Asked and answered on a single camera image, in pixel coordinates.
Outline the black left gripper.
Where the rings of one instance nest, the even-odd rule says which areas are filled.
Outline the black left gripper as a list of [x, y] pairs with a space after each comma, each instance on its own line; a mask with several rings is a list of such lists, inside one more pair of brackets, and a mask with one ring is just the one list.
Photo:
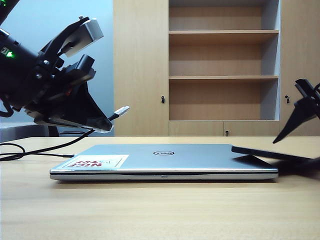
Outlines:
[[25, 109], [38, 125], [83, 128], [108, 133], [113, 124], [89, 93], [95, 60], [84, 54], [62, 69], [36, 58], [9, 61], [9, 106]]

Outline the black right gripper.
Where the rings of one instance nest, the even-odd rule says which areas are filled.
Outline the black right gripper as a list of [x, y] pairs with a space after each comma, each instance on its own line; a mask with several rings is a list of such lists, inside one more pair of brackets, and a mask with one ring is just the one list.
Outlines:
[[303, 98], [294, 103], [293, 112], [273, 144], [280, 142], [301, 124], [315, 117], [320, 118], [320, 84], [313, 86], [308, 79], [300, 78], [295, 81], [295, 87]]

